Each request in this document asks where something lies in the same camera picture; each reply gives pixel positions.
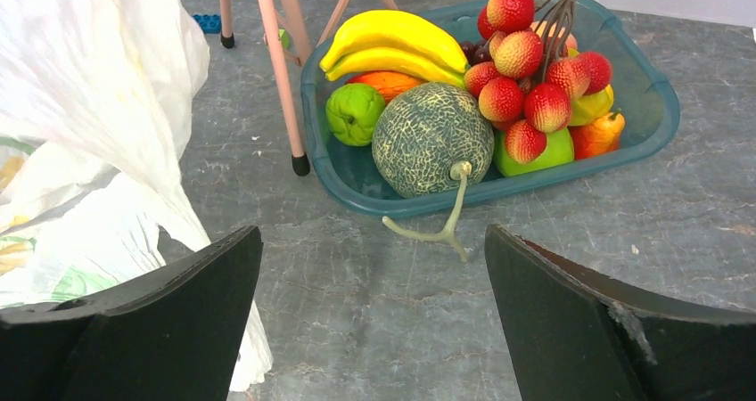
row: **banana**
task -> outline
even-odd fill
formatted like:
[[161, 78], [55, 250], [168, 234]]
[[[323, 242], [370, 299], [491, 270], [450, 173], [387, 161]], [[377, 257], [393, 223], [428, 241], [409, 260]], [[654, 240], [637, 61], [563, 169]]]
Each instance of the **banana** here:
[[371, 47], [417, 53], [457, 73], [467, 68], [467, 57], [449, 33], [415, 14], [388, 9], [362, 12], [346, 20], [320, 60], [320, 68], [331, 70], [342, 56]]
[[462, 74], [441, 68], [424, 56], [393, 47], [373, 47], [344, 55], [325, 72], [325, 78], [333, 82], [345, 74], [377, 70], [398, 71], [429, 82], [443, 82], [464, 89]]

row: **teal plastic tub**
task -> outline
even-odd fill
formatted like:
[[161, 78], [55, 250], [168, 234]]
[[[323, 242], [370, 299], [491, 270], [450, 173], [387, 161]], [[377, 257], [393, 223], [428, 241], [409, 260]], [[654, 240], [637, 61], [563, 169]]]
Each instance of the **teal plastic tub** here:
[[[476, 21], [486, 0], [420, 13], [459, 41], [480, 40]], [[656, 70], [622, 30], [620, 20], [594, 0], [577, 0], [572, 34], [581, 51], [596, 50], [612, 62], [614, 108], [621, 108], [626, 126], [621, 149], [592, 159], [513, 177], [491, 168], [470, 186], [464, 203], [472, 205], [589, 176], [644, 158], [674, 137], [680, 121], [678, 97], [666, 76]], [[370, 146], [348, 147], [333, 138], [325, 120], [325, 102], [346, 78], [329, 82], [318, 68], [331, 40], [323, 42], [302, 71], [301, 94], [308, 153], [324, 188], [341, 205], [371, 216], [410, 217], [454, 206], [456, 190], [404, 199], [375, 167]]]

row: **plastic bag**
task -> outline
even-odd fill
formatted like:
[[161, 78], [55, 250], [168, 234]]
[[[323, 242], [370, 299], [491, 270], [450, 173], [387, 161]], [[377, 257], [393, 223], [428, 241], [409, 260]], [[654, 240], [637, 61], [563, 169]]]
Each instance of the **plastic bag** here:
[[[0, 167], [0, 250], [12, 253], [0, 251], [6, 299], [26, 289], [17, 300], [40, 301], [69, 276], [90, 282], [80, 289], [96, 291], [162, 266], [158, 225], [190, 250], [207, 246], [181, 187], [178, 159], [191, 135], [192, 99], [207, 79], [210, 50], [180, 1], [0, 0], [0, 13], [0, 146], [15, 142], [26, 150], [8, 151], [6, 158], [14, 159]], [[133, 224], [111, 221], [108, 239], [140, 239], [137, 232], [142, 239], [120, 245], [138, 244], [129, 245], [127, 264], [123, 257], [98, 264], [121, 269], [111, 271], [117, 276], [94, 283], [96, 275], [87, 272], [107, 253], [41, 254], [42, 239], [60, 236], [66, 221], [96, 215], [91, 203], [107, 208], [115, 197], [131, 198], [131, 214], [128, 207], [111, 208], [122, 213], [122, 223]], [[77, 209], [87, 203], [89, 209]], [[19, 285], [11, 290], [12, 281]], [[240, 350], [232, 390], [263, 381], [271, 366], [254, 304]]]

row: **melon stem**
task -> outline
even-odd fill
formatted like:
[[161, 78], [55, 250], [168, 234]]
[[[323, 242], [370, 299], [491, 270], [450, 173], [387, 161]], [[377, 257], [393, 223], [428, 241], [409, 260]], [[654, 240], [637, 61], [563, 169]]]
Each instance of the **melon stem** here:
[[399, 227], [390, 217], [384, 216], [383, 225], [402, 236], [418, 241], [440, 242], [445, 241], [459, 254], [463, 263], [467, 262], [467, 251], [464, 250], [462, 243], [456, 238], [456, 223], [459, 221], [459, 215], [462, 213], [462, 204], [464, 202], [464, 193], [467, 191], [467, 177], [473, 172], [473, 165], [468, 161], [460, 161], [452, 165], [449, 170], [449, 176], [454, 180], [459, 180], [459, 188], [456, 192], [456, 201], [449, 214], [447, 223], [438, 233], [420, 233], [414, 230]]

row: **melon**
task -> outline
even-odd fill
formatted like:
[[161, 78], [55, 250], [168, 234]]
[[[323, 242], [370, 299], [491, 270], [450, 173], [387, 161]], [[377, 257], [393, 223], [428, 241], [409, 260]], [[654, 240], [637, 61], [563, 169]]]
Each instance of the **melon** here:
[[467, 256], [454, 235], [464, 191], [489, 170], [494, 133], [475, 98], [464, 89], [429, 82], [399, 94], [375, 124], [373, 160], [386, 182], [404, 198], [458, 189], [455, 207], [439, 233], [417, 233], [383, 223], [421, 241], [447, 241], [463, 261]]

